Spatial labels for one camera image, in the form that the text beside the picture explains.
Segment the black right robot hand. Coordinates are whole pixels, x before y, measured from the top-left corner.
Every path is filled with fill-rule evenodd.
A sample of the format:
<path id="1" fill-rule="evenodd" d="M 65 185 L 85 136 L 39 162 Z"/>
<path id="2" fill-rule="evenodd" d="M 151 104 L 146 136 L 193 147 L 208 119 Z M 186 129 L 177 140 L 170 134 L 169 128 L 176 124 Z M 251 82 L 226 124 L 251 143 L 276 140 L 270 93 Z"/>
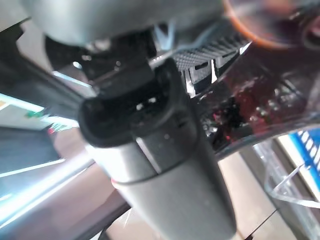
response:
<path id="1" fill-rule="evenodd" d="M 167 240 L 228 240 L 230 195 L 181 75 L 191 54 L 243 37 L 221 0 L 23 0 L 55 70 L 79 62 L 92 87 L 71 109 L 119 193 Z"/>

